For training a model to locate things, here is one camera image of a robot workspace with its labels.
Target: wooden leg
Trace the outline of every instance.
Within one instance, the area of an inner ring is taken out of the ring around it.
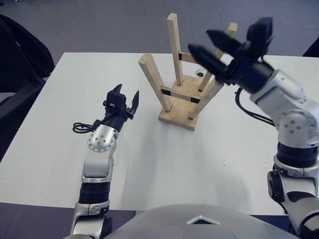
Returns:
[[[153,56],[151,54],[144,54],[139,60],[139,65],[148,79],[151,87],[153,88],[156,96],[158,97],[159,102],[163,106],[163,109],[166,112],[169,112],[172,107],[172,103],[169,99],[169,96],[166,96],[161,92],[160,87],[164,86],[164,83],[160,77],[160,73],[155,64]]]
[[[205,89],[210,77],[211,77],[211,73],[209,71],[206,71],[206,73],[205,73],[205,75],[204,75],[204,77],[201,80],[201,83],[199,85],[199,88],[198,88],[199,91],[203,91]]]
[[[167,18],[169,41],[171,52],[173,54],[174,69],[176,75],[176,84],[181,86],[183,83],[183,70],[181,61],[179,60],[178,53],[180,52],[180,42],[177,24],[177,14],[171,13]]]
[[[193,108],[189,113],[188,117],[194,119],[199,112],[210,102],[210,100],[223,88],[224,84],[219,83],[218,81],[213,80],[206,90],[203,92],[203,96],[200,102]]]
[[[237,30],[237,23],[231,22],[231,23],[229,24],[228,28],[227,28],[226,33],[227,33],[227,35],[229,35],[229,36],[233,36],[233,35],[235,34],[236,30]],[[218,59],[220,59],[220,58],[223,56],[223,54],[224,54],[224,52],[222,52],[222,51],[219,50],[219,49],[216,51],[216,57],[217,57]],[[202,82],[201,82],[199,88],[198,88],[199,91],[203,91],[203,90],[205,89],[205,87],[207,86],[207,83],[208,83],[210,77],[211,77],[211,73],[207,71],[206,74],[205,74],[204,77],[203,77],[203,80],[202,80]]]

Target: black wire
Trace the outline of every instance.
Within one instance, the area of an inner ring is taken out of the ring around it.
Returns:
[[[262,122],[265,122],[267,124],[270,124],[271,126],[275,126],[274,122],[270,119],[270,118],[267,118],[265,116],[261,116],[257,113],[254,113],[254,112],[251,112],[247,109],[245,109],[241,103],[240,103],[240,93],[243,91],[243,88],[239,87],[237,92],[236,92],[236,96],[235,96],[235,102],[236,102],[236,105],[243,111],[245,112],[246,114],[248,114],[249,116],[257,119],[257,120],[260,120]]]
[[[103,120],[96,120],[94,122],[93,125],[90,124],[86,124],[86,123],[80,123],[80,122],[76,122],[73,124],[72,130],[75,133],[89,133],[89,132],[93,132],[94,130],[97,129],[97,127],[100,124],[105,123],[107,120],[109,120],[110,118],[114,117],[114,114],[109,114],[108,116],[105,116]]]

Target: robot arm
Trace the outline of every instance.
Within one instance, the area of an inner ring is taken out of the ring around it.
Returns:
[[[263,60],[272,38],[271,18],[251,25],[243,44],[222,31],[207,34],[234,59],[226,66],[205,48],[190,44],[193,58],[216,81],[237,84],[250,93],[250,99],[271,117],[279,143],[273,171],[268,173],[269,195],[288,213],[301,238],[318,238],[319,104],[305,97],[298,82]]]
[[[75,205],[71,235],[87,235],[95,239],[106,237],[112,232],[109,210],[110,184],[112,180],[116,140],[128,118],[133,119],[139,104],[139,92],[133,98],[132,108],[126,108],[126,97],[120,94],[118,85],[107,95],[105,117],[93,125],[75,123],[76,133],[90,133],[87,141],[88,156],[82,173],[79,201]]]

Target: white table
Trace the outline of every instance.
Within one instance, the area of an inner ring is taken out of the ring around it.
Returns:
[[[174,81],[170,54],[153,54],[166,85]],[[0,163],[0,202],[74,207],[78,200],[88,135],[72,132],[76,121],[104,115],[106,93],[123,83],[128,105],[140,90],[133,121],[125,123],[115,153],[111,209],[199,203],[247,214],[281,215],[268,196],[267,172],[276,154],[275,128],[245,115],[224,87],[200,114],[195,132],[158,121],[161,110],[142,73],[141,54],[65,53]],[[223,60],[230,61],[225,55]],[[319,100],[319,59],[266,59],[303,84]],[[184,63],[194,76],[198,65]],[[242,104],[260,110],[243,94]]]

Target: floor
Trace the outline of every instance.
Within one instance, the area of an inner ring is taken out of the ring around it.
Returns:
[[[4,0],[0,14],[23,25],[51,51],[170,53],[166,18],[177,13],[182,51],[196,42],[215,50],[205,31],[238,23],[243,41],[259,17],[274,18],[269,54],[301,56],[319,36],[318,0]],[[0,203],[0,239],[63,238],[73,209]],[[133,211],[111,211],[114,228]],[[256,216],[285,230],[286,216]]]

